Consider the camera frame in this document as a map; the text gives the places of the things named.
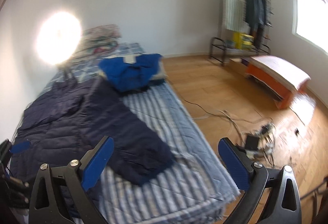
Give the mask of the navy puffer jacket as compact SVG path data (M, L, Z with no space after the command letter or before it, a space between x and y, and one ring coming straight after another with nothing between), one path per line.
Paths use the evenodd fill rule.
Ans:
M113 138L115 147L108 166L132 184L143 185L174 162L167 143L109 82L69 79L54 83L24 111L15 142L30 141L31 147L12 156L11 172L22 181L33 180L41 164L57 167L81 159L104 136Z

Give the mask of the metal clothes drying rack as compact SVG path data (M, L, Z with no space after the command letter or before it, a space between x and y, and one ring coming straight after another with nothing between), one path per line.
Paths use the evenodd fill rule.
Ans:
M217 34L226 39L230 33L255 32L269 24L271 0L219 0Z

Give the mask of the dark clothes hanging on rack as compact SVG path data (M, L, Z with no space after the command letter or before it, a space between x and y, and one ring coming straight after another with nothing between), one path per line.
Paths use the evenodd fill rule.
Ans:
M267 10L266 0L245 0L246 14L245 22L250 27L250 33L253 33L259 26L266 24Z

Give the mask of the blue striped bed cover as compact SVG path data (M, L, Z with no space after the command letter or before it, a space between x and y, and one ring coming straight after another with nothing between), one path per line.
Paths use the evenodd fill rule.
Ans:
M204 134L167 83L119 95L84 82L101 103L117 100L170 148L172 165L143 185L125 180L110 160L88 195L109 223L214 223L239 194Z

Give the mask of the black tripod light stand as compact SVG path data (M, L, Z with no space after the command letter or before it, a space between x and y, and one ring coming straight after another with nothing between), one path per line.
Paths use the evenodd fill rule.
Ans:
M64 81L69 81L73 84L77 84L77 79L75 78L71 68L67 64L59 65L59 68L63 72L63 79Z

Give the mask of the blue checkered bed sheet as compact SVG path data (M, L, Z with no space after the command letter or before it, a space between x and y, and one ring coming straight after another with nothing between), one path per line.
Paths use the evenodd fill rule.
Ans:
M69 59L44 90L71 77L81 83L99 75L119 92L142 89L166 78L162 55L146 54L138 43L106 46L103 52L95 53L97 49L88 48L82 51L81 58Z

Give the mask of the blue and white fleece garment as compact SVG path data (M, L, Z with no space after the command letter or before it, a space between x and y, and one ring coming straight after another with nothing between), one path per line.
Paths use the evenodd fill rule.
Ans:
M160 54L105 58L99 62L98 67L119 92L141 89L152 81L161 81L166 77Z

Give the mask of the black metal shelf rack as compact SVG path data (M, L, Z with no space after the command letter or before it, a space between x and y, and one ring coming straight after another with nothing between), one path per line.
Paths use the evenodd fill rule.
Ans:
M250 50L241 50L229 48L226 42L218 37L213 37L210 40L208 58L218 61L221 66L225 66L225 63L229 58L253 57L261 55L271 55L271 49L267 45L262 45L260 48L251 46Z

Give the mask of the folded floral quilt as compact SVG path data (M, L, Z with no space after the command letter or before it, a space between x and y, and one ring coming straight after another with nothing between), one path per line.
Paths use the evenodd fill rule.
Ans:
M116 24L93 27L83 32L78 50L115 45L120 38L121 32Z

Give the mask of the yellow box on shelf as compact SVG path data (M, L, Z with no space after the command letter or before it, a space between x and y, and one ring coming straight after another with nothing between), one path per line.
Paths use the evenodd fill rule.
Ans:
M254 46L254 37L248 34L234 32L232 40L236 49L248 50Z

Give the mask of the striped towel on rack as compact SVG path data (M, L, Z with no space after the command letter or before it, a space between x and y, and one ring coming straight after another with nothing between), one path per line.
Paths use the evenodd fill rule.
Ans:
M244 25L244 2L242 0L225 1L225 28L240 32Z

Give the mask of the window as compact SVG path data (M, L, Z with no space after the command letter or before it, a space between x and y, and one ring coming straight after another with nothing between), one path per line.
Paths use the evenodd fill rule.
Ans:
M327 2L293 0L294 35L327 53Z

